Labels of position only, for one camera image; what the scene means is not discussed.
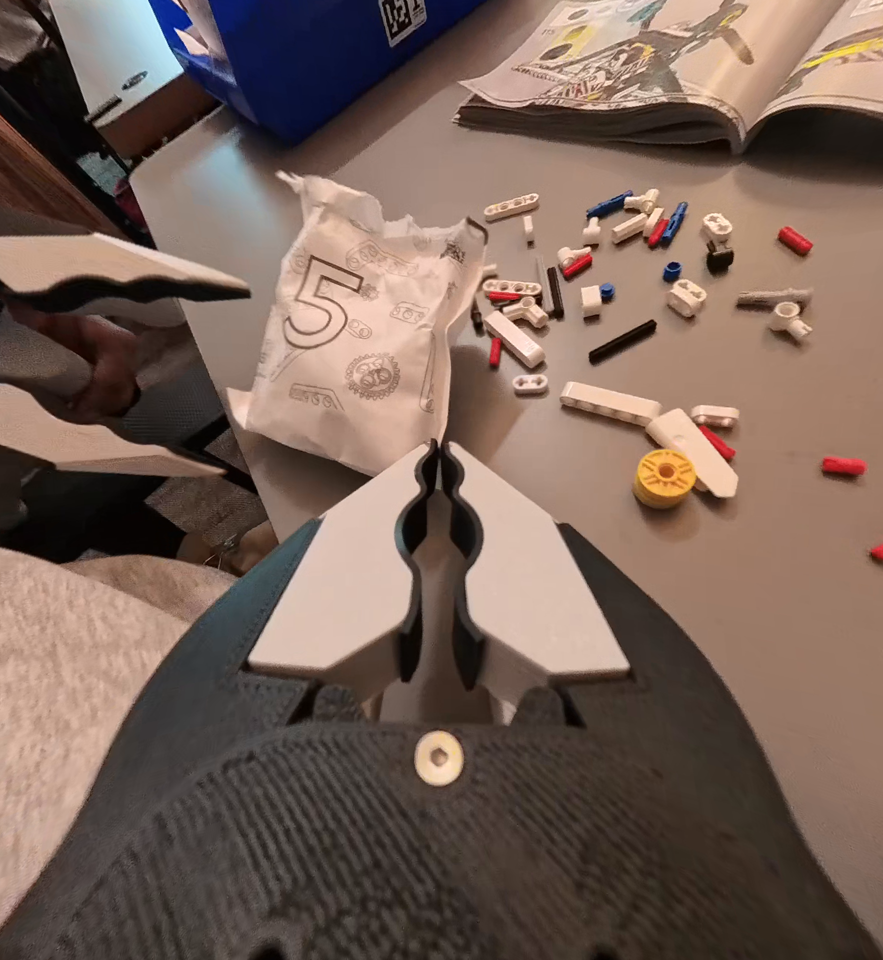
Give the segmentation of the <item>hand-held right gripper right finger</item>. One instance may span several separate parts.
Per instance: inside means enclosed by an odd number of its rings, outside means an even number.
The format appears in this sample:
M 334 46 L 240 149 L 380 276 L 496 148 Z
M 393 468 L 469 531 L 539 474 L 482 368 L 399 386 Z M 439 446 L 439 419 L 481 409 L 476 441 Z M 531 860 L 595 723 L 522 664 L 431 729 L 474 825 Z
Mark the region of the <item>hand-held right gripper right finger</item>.
M 443 446 L 464 558 L 452 647 L 467 690 L 510 724 L 530 690 L 623 680 L 630 664 L 552 515 L 456 442 Z

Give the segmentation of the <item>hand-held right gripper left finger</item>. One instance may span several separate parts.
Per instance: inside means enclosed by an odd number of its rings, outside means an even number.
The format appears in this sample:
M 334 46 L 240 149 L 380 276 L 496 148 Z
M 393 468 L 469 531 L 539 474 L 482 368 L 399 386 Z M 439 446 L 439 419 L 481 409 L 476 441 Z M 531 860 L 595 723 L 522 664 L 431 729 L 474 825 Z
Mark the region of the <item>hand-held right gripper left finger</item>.
M 422 572 L 438 476 L 432 439 L 315 524 L 247 659 L 252 672 L 320 683 L 410 682 L 424 636 Z

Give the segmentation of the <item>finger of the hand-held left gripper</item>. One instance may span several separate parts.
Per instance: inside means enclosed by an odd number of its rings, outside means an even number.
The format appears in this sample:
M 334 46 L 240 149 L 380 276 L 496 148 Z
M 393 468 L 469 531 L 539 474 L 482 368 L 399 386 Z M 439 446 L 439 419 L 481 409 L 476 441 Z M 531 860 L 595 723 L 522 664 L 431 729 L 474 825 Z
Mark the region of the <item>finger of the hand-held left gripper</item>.
M 107 425 L 63 419 L 27 390 L 0 382 L 0 479 L 13 483 L 36 468 L 137 478 L 223 478 L 251 486 L 230 464 L 131 440 Z
M 242 279 L 100 233 L 0 235 L 0 292 L 47 315 L 97 315 L 150 329 L 185 324 L 182 302 L 252 295 Z

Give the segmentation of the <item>yellow lego wheel hub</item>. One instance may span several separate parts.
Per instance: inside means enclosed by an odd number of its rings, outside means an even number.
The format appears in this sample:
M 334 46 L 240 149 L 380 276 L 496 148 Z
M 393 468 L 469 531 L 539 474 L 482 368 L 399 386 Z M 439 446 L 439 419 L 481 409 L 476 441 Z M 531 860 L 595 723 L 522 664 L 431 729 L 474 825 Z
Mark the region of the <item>yellow lego wheel hub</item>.
M 693 463 L 674 449 L 654 449 L 643 457 L 635 472 L 631 491 L 635 499 L 652 510 L 680 506 L 697 480 Z

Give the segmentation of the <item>white curved lego panel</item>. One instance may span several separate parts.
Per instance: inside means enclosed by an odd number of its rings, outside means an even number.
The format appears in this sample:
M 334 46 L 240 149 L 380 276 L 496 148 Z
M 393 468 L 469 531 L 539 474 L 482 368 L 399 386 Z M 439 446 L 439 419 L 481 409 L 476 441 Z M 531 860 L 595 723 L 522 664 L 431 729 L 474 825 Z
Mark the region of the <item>white curved lego panel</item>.
M 713 498 L 736 496 L 736 472 L 683 409 L 675 408 L 651 419 L 645 430 L 660 449 L 675 450 L 687 458 L 696 474 L 697 490 Z

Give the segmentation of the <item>printed white paper bag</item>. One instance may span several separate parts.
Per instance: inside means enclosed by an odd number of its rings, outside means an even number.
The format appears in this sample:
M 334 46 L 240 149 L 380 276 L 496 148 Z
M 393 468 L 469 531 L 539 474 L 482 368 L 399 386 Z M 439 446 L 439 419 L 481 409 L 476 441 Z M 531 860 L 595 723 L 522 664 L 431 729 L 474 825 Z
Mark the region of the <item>printed white paper bag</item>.
M 375 476 L 448 424 L 452 340 L 482 282 L 488 231 L 387 220 L 370 194 L 278 171 L 302 227 L 280 265 L 244 430 Z

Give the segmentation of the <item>paper blue bin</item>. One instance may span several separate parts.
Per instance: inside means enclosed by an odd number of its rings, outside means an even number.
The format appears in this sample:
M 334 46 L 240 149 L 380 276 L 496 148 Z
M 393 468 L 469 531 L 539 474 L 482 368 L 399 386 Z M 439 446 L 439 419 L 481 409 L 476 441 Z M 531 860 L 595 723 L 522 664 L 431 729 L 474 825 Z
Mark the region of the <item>paper blue bin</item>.
M 296 146 L 477 10 L 480 1 L 212 1 L 227 62 L 189 54 L 175 2 L 149 1 L 187 76 Z

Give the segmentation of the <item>scattered small lego pieces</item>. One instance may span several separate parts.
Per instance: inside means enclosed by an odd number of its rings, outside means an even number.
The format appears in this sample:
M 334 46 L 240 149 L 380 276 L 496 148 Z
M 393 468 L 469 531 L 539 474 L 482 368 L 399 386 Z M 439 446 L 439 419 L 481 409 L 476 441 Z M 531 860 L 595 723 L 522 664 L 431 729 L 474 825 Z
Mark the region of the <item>scattered small lego pieces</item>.
M 602 224 L 605 217 L 617 211 L 632 211 L 632 215 L 611 228 L 611 242 L 622 244 L 636 237 L 644 237 L 651 250 L 668 246 L 677 235 L 688 213 L 688 202 L 681 201 L 669 216 L 660 206 L 661 191 L 650 188 L 640 194 L 628 190 L 606 198 L 589 208 L 585 213 L 586 226 L 582 230 L 582 246 L 572 248 L 563 246 L 556 254 L 556 267 L 545 273 L 548 285 L 522 283 L 493 279 L 493 270 L 484 268 L 485 280 L 481 285 L 483 295 L 492 309 L 482 315 L 476 306 L 472 307 L 472 320 L 476 329 L 483 325 L 494 336 L 490 352 L 491 366 L 497 366 L 499 351 L 510 348 L 519 360 L 532 361 L 538 367 L 544 363 L 540 346 L 529 342 L 517 325 L 524 319 L 531 326 L 540 326 L 549 315 L 562 316 L 563 298 L 558 277 L 567 282 L 577 279 L 586 270 L 592 268 L 593 251 L 601 245 Z M 494 223 L 504 219 L 522 216 L 525 242 L 535 244 L 535 231 L 532 211 L 540 206 L 538 193 L 521 196 L 488 204 L 483 209 L 485 222 Z M 734 262 L 734 227 L 732 222 L 719 212 L 704 215 L 699 233 L 706 246 L 706 268 L 716 276 L 729 270 Z M 814 243 L 805 234 L 790 224 L 782 226 L 776 234 L 776 241 L 797 257 L 807 257 Z M 691 320 L 704 309 L 708 292 L 700 285 L 683 276 L 684 265 L 670 261 L 663 269 L 663 282 L 669 283 L 665 303 L 679 318 Z M 616 290 L 610 283 L 594 284 L 580 288 L 580 308 L 582 317 L 591 319 L 600 316 L 601 307 L 609 303 Z M 765 311 L 768 316 L 768 330 L 791 338 L 794 342 L 804 342 L 812 332 L 812 326 L 804 319 L 805 310 L 811 303 L 812 293 L 808 289 L 784 291 L 749 291 L 738 295 L 736 306 L 741 309 Z M 653 318 L 625 331 L 608 342 L 594 347 L 588 354 L 589 363 L 598 364 L 614 354 L 654 335 L 657 321 Z M 538 393 L 544 390 L 545 377 L 542 374 L 520 375 L 512 381 L 517 394 Z M 653 400 L 626 394 L 619 391 L 594 387 L 579 381 L 565 384 L 559 397 L 562 406 L 578 409 L 597 416 L 615 419 L 620 422 L 646 427 L 649 422 L 663 414 L 662 405 Z M 700 405 L 692 409 L 688 416 L 699 426 L 700 432 L 708 439 L 723 459 L 730 463 L 734 456 L 730 448 L 712 432 L 712 426 L 730 428 L 738 422 L 739 414 L 734 408 L 712 405 Z M 843 476 L 855 479 L 865 473 L 864 462 L 852 458 L 824 457 L 820 469 L 825 475 Z M 870 558 L 883 563 L 883 543 L 869 551 Z

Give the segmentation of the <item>lego instruction booklet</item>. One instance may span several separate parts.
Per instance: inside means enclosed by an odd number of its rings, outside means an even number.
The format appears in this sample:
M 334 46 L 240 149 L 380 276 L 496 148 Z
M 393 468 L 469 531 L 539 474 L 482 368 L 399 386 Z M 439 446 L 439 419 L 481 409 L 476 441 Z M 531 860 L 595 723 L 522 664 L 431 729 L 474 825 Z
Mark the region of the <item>lego instruction booklet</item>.
M 465 129 L 739 156 L 785 114 L 883 122 L 883 2 L 559 2 L 461 85 Z

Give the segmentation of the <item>black chair seat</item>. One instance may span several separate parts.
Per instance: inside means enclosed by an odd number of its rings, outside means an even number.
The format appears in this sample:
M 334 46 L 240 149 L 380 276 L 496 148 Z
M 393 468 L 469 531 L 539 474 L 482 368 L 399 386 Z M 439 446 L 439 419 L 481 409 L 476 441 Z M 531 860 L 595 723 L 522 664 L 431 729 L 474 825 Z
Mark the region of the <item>black chair seat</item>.
M 231 443 L 223 403 L 188 326 L 136 331 L 138 400 L 121 426 L 140 442 L 217 459 Z

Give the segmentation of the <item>wooden partition panel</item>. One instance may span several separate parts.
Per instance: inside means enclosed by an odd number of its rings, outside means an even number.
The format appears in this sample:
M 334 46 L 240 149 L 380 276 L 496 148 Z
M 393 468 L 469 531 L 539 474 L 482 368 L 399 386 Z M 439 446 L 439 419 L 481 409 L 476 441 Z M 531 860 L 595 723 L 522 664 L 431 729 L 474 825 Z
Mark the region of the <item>wooden partition panel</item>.
M 77 164 L 58 164 L 0 113 L 0 206 L 118 238 L 134 238 L 114 200 Z

